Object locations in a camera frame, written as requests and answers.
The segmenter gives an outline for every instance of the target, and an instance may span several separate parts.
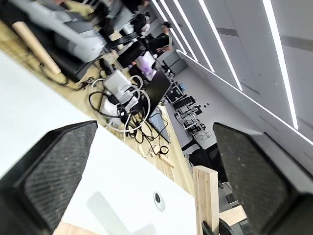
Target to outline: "white wall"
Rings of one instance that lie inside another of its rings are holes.
[[[211,138],[200,142],[203,148],[208,148],[216,143],[216,137],[212,130],[214,122],[229,124],[237,128],[260,130],[244,113],[190,68],[180,72],[175,80],[183,83],[186,88],[185,94],[191,95],[196,100],[196,104],[201,105],[203,113],[198,118],[205,124],[207,130],[213,134]]]

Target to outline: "white table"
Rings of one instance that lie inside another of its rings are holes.
[[[1,51],[0,73],[1,178],[48,131],[90,118]],[[165,200],[164,212],[155,206],[155,191]],[[87,206],[95,193],[105,197],[131,233],[150,223],[157,235],[197,233],[194,198],[102,126],[63,221],[107,235],[112,229],[104,229],[108,210]]]

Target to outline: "gray robot arm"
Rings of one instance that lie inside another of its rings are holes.
[[[57,46],[82,61],[96,59],[103,50],[104,39],[90,23],[73,19],[51,0],[43,1],[46,6],[31,0],[11,0],[11,2],[24,11],[33,23],[54,31]]]

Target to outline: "purple object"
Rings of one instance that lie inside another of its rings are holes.
[[[153,71],[148,62],[143,59],[142,55],[138,57],[137,67],[145,74],[150,74]]]

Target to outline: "led strip light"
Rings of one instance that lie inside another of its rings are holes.
[[[202,7],[202,9],[203,9],[203,12],[204,12],[204,14],[205,14],[207,20],[209,21],[209,24],[210,24],[210,26],[211,26],[211,28],[212,28],[212,30],[213,30],[213,33],[214,33],[214,35],[215,35],[215,37],[216,37],[216,39],[217,39],[217,41],[218,41],[218,43],[219,43],[219,45],[220,45],[220,47],[221,47],[221,50],[222,50],[222,52],[223,52],[223,54],[224,54],[224,57],[225,57],[225,59],[226,59],[226,61],[227,61],[227,63],[228,63],[228,66],[229,66],[229,68],[230,68],[230,71],[231,71],[231,73],[233,74],[233,76],[234,76],[234,78],[235,78],[235,81],[236,81],[236,83],[237,83],[237,86],[238,86],[239,90],[243,91],[243,88],[242,88],[242,86],[241,86],[241,84],[240,84],[240,82],[239,82],[239,79],[238,79],[237,74],[236,74],[236,72],[235,72],[235,70],[234,70],[234,67],[233,67],[233,65],[231,64],[230,58],[229,58],[229,56],[228,56],[228,54],[227,54],[227,51],[226,51],[226,49],[225,49],[225,47],[224,47],[224,44],[223,44],[223,42],[222,42],[222,40],[221,40],[221,37],[220,37],[220,35],[219,35],[219,33],[218,33],[216,27],[215,27],[215,24],[214,24],[214,22],[213,22],[213,20],[212,20],[212,17],[211,17],[211,15],[210,15],[210,13],[209,13],[209,11],[208,11],[208,9],[207,9],[205,3],[204,3],[204,0],[198,0],[198,1],[199,1],[200,5],[201,5],[201,7]]]
[[[200,49],[202,55],[204,56],[205,61],[206,61],[207,64],[209,65],[209,67],[210,67],[210,69],[212,70],[212,72],[215,72],[214,69],[213,69],[213,66],[211,65],[211,62],[210,62],[209,58],[208,58],[207,55],[205,54],[205,51],[204,51],[204,49],[203,49],[203,47],[202,47],[202,45],[201,45],[199,39],[197,38],[197,36],[196,36],[196,34],[195,34],[195,32],[194,32],[194,30],[193,30],[193,28],[192,28],[192,26],[191,26],[189,20],[187,19],[187,16],[185,15],[185,13],[184,13],[184,11],[183,11],[183,9],[182,9],[180,3],[178,2],[178,0],[173,0],[173,1],[174,1],[175,5],[176,5],[178,11],[180,12],[182,18],[184,19],[185,23],[187,24],[187,26],[188,26],[188,28],[189,28],[189,30],[190,30],[192,36],[194,37],[194,39],[195,39],[195,41],[196,41],[196,43],[198,44],[198,47],[199,47],[199,49]]]
[[[276,47],[280,70],[282,72],[285,90],[287,93],[287,99],[289,103],[293,126],[295,127],[295,129],[298,130],[299,128],[298,128],[298,122],[297,122],[297,115],[296,115],[295,108],[294,108],[293,97],[291,93],[291,87],[290,87],[289,76],[288,76],[287,66],[286,66],[285,57],[284,57],[283,46],[282,46],[282,42],[280,41],[280,36],[279,36],[279,31],[278,31],[275,15],[274,15],[273,6],[270,0],[263,0],[263,5],[266,11],[266,15],[268,17],[270,30],[272,31],[274,44]]]
[[[163,5],[165,11],[167,12],[167,14],[169,15],[169,17],[171,18],[173,24],[174,24],[175,27],[177,28],[177,31],[178,31],[179,34],[181,35],[181,37],[182,37],[182,39],[184,40],[185,44],[187,45],[187,47],[188,47],[190,53],[191,53],[192,56],[194,57],[195,61],[198,62],[198,59],[197,59],[197,57],[196,57],[194,51],[191,49],[191,46],[189,45],[189,43],[188,43],[188,41],[187,41],[185,35],[182,33],[182,30],[180,29],[180,27],[179,27],[177,21],[175,20],[175,18],[174,18],[174,16],[173,16],[172,12],[171,12],[170,9],[168,8],[168,6],[166,5],[166,3],[165,3],[164,0],[160,0],[160,1],[161,1],[162,5]]]
[[[243,93],[242,91],[238,90],[236,87],[234,87],[233,85],[231,85],[230,83],[226,82],[224,79],[222,79],[221,77],[217,76],[215,73],[213,73],[212,71],[208,70],[205,66],[203,66],[202,64],[200,64],[199,62],[195,61],[194,59],[192,59],[190,56],[183,54],[182,51],[180,50],[176,50],[178,53],[184,55],[186,58],[190,59],[191,61],[193,61],[194,63],[196,63],[197,65],[199,65],[201,68],[203,68],[204,70],[208,71],[209,73],[211,73],[212,75],[214,75],[215,77],[217,77],[219,80],[221,80],[222,82],[226,83],[227,85],[229,85],[231,88],[235,89],[237,92],[239,92],[240,94],[242,94],[243,96],[245,96],[246,98],[248,98],[250,101],[252,101],[254,104],[256,104],[257,106],[259,106],[260,108],[262,108],[264,111],[268,112],[270,115],[272,115],[274,118],[276,118],[277,120],[279,120],[281,123],[283,123],[285,126],[287,126],[289,129],[291,129],[294,133],[296,133],[298,136],[300,136],[302,139],[304,139],[306,142],[308,142],[310,145],[313,146],[313,141],[311,141],[309,138],[305,137],[304,135],[302,135],[298,130],[296,130],[295,128],[293,128],[292,126],[290,126],[288,123],[286,123],[284,120],[282,120],[281,118],[279,118],[277,115],[275,115],[274,113],[272,113],[270,110],[266,109],[265,107],[263,107],[261,104],[259,104],[258,102],[256,102],[254,99],[250,98],[249,96],[247,96],[245,93]]]
[[[159,14],[161,15],[161,17],[163,18],[164,21],[167,21],[166,16],[164,15],[162,9],[160,8],[160,6],[158,5],[156,0],[152,0],[153,4],[155,5],[157,11],[159,12]],[[180,46],[180,48],[182,49],[182,53],[187,54],[185,48],[183,47],[181,41],[179,40],[177,34],[175,33],[175,31],[171,28],[171,33],[173,35],[173,37],[175,38],[176,42],[178,43],[178,45]]]

